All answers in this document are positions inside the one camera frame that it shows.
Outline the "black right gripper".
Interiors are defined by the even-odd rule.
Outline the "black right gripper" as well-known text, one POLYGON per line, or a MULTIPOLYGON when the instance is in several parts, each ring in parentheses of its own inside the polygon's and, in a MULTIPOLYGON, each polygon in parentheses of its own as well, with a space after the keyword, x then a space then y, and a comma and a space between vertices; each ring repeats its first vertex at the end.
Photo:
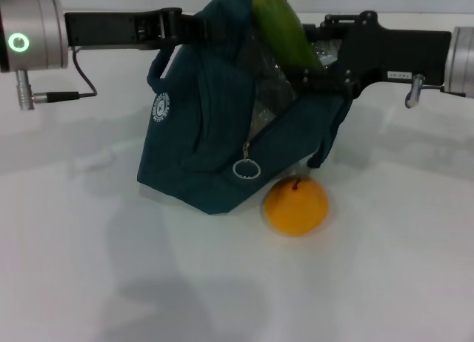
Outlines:
POLYGON ((302 24, 307 39, 342 39, 338 51, 338 78, 325 68, 288 67, 288 81, 298 95, 324 93, 357 98, 371 84, 444 83, 445 63, 452 33, 393 30, 382 27, 374 11, 358 15, 327 14, 320 25, 302 24))

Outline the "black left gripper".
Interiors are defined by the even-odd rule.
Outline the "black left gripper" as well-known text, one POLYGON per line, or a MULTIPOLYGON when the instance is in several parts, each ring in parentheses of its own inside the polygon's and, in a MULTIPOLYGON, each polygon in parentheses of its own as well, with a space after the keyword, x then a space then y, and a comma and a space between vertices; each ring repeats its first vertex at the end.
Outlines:
POLYGON ((223 41, 220 21, 197 15, 182 15, 180 8, 148 12, 69 12, 64 14, 70 47, 86 50, 157 50, 181 36, 186 43, 223 41))

